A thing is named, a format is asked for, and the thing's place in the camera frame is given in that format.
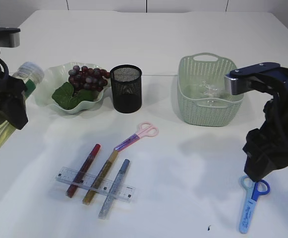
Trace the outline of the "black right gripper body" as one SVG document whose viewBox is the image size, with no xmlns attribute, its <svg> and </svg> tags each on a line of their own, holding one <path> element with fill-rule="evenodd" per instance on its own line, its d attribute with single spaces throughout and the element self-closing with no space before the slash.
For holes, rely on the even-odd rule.
<svg viewBox="0 0 288 238">
<path fill-rule="evenodd" d="M 256 160 L 266 158 L 274 171 L 288 167 L 288 93 L 274 93 L 263 109 L 265 121 L 246 136 L 243 148 Z"/>
</svg>

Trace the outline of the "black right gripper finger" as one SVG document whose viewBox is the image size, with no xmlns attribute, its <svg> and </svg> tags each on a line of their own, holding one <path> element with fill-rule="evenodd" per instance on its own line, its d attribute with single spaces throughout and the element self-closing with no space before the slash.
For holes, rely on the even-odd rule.
<svg viewBox="0 0 288 238">
<path fill-rule="evenodd" d="M 271 163 L 268 159 L 262 158 L 256 160 L 254 157 L 250 157 L 247 155 L 244 166 L 244 172 L 248 175 L 248 177 L 252 181 L 258 182 L 262 180 L 273 170 L 274 170 L 274 164 Z"/>
</svg>

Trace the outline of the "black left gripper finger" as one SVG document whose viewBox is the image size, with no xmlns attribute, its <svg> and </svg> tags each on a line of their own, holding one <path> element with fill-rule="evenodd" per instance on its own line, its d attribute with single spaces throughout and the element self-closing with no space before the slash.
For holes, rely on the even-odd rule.
<svg viewBox="0 0 288 238">
<path fill-rule="evenodd" d="M 21 130 L 28 122 L 25 100 L 28 87 L 22 79 L 8 77 L 1 112 L 4 118 L 16 129 Z"/>
</svg>

